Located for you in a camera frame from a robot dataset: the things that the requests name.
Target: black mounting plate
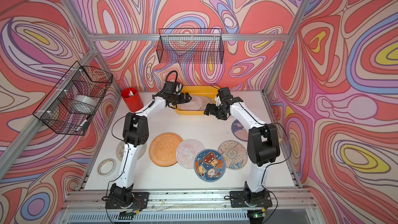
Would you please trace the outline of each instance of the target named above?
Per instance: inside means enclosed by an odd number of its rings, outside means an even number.
[[[243,191],[230,191],[229,195],[231,196],[231,207],[233,208],[246,208],[250,207],[245,202],[245,197],[243,195]],[[265,207],[265,209],[272,207],[271,196],[269,195],[269,191],[266,191],[265,198],[261,199],[261,203],[257,204],[257,206],[251,207]]]
[[[129,207],[129,209],[147,208],[149,192],[132,192],[132,193],[134,194],[134,198],[142,200],[142,202],[144,203],[144,206],[142,207],[141,201],[134,200],[132,202],[132,205]],[[106,207],[106,209],[125,209],[125,208],[121,208],[120,203],[114,199],[107,200],[105,207]]]

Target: colorful patterned wall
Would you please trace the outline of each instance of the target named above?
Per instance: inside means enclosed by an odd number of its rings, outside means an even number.
[[[301,0],[73,0],[93,33],[158,33],[222,27],[226,33],[287,33]]]
[[[398,0],[313,0],[267,94],[326,223],[398,223]]]
[[[158,33],[221,27],[224,33],[287,33],[301,0],[73,0],[93,33]],[[158,64],[156,42],[97,42],[121,89],[157,91],[176,69],[185,85],[261,90],[281,42],[225,42],[222,65]]]
[[[184,85],[217,83],[235,90],[261,90],[281,45],[281,41],[238,41],[235,54],[225,51],[223,64],[159,64],[156,42],[97,42],[120,88],[143,91],[160,90],[172,70]]]
[[[0,44],[1,155],[87,46],[60,0],[1,0]],[[85,136],[40,129],[0,181],[0,224],[51,222],[79,183],[116,99],[111,87]]]
[[[87,46],[60,0],[1,0],[0,155],[85,53]]]

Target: robotic arm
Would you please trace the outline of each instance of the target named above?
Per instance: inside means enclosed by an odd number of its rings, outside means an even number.
[[[167,79],[172,73],[176,74],[176,79],[174,82],[169,82]],[[191,101],[192,97],[189,93],[181,93],[183,85],[177,82],[177,78],[178,73],[175,70],[168,73],[162,90],[152,95],[152,101],[141,110],[135,113],[129,112],[126,115],[123,128],[123,138],[126,145],[122,165],[106,200],[107,209],[130,208],[134,198],[138,197],[132,192],[134,170],[142,144],[145,144],[149,137],[148,118],[164,107],[175,109],[176,107],[172,106]]]
[[[252,164],[243,190],[244,202],[249,206],[260,203],[268,206],[270,201],[266,200],[266,196],[269,196],[269,192],[263,186],[268,172],[266,168],[281,153],[276,126],[266,124],[256,117],[240,97],[231,95],[228,87],[218,90],[216,104],[207,104],[204,114],[214,115],[221,120],[232,115],[248,130],[247,152]]]

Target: black wire basket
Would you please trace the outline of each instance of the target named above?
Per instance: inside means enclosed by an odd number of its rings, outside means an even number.
[[[102,69],[79,65],[71,81],[41,111],[43,114],[33,115],[57,134],[85,135],[112,79],[113,75]]]
[[[222,64],[220,28],[161,28],[156,49],[159,63]]]

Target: red cup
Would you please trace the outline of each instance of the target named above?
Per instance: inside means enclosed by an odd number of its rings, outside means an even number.
[[[130,112],[137,112],[142,107],[144,107],[144,103],[142,103],[141,97],[138,94],[137,89],[132,87],[126,88],[122,91],[121,95]]]

